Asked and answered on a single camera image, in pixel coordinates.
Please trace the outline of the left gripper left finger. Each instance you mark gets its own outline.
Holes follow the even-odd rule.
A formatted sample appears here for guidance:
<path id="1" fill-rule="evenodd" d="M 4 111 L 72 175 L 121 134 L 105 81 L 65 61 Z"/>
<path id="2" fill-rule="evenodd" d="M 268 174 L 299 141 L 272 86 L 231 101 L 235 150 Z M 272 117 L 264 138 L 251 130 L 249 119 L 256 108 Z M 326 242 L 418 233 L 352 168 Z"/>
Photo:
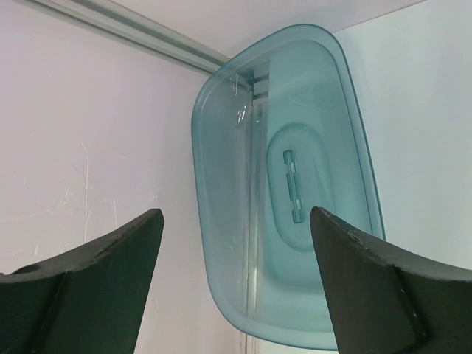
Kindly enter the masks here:
<path id="1" fill-rule="evenodd" d="M 1 275 L 2 353 L 133 353 L 164 229 L 160 209 Z"/>

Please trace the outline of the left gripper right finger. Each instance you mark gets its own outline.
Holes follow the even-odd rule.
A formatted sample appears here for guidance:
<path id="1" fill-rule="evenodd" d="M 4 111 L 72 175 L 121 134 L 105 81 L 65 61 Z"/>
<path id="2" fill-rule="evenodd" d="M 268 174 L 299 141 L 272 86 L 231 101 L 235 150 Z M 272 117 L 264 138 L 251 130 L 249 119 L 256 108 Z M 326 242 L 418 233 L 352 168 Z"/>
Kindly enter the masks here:
<path id="1" fill-rule="evenodd" d="M 310 214 L 340 353 L 470 353 L 471 271 Z"/>

